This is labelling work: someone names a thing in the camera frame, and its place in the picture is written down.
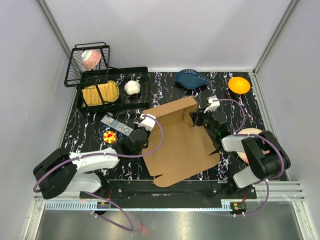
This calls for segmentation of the brown cardboard box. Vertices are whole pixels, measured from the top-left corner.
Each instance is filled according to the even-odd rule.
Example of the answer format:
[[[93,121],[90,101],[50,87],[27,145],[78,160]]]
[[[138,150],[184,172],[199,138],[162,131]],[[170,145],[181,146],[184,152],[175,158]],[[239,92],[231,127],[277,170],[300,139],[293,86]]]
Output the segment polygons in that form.
[[[142,151],[156,186],[172,186],[219,163],[220,154],[214,153],[216,149],[205,129],[193,126],[190,113],[197,108],[198,102],[188,96],[143,111],[158,120],[148,147]]]

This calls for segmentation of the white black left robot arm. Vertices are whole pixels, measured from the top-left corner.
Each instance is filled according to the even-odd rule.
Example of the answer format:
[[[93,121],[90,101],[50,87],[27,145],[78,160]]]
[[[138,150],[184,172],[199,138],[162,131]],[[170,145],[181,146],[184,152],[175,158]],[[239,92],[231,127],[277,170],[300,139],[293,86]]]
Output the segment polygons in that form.
[[[53,151],[33,169],[35,193],[45,200],[58,197],[64,192],[91,192],[97,198],[108,193],[108,186],[92,172],[113,169],[121,161],[141,157],[148,147],[150,132],[137,128],[120,142],[103,150],[75,153],[64,147]]]

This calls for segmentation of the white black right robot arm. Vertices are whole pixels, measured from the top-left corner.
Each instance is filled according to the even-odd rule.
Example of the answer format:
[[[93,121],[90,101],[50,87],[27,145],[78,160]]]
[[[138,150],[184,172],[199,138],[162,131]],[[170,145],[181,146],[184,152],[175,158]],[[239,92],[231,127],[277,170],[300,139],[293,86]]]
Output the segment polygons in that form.
[[[189,114],[193,125],[203,127],[217,152],[244,153],[248,166],[235,173],[228,181],[227,192],[232,198],[239,198],[245,188],[275,179],[291,167],[291,160],[274,134],[270,131],[256,133],[231,134],[228,123],[203,110]]]

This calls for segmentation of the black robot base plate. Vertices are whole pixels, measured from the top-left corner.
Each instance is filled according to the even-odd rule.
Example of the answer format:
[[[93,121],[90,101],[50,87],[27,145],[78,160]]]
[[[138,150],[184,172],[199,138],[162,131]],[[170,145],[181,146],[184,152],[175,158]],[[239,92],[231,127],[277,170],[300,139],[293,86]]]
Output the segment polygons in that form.
[[[159,187],[152,180],[104,180],[102,186],[93,192],[100,197],[124,200],[137,196],[151,197],[201,197],[209,199],[255,200],[256,189],[247,186],[231,189],[225,181],[183,180],[168,187]]]

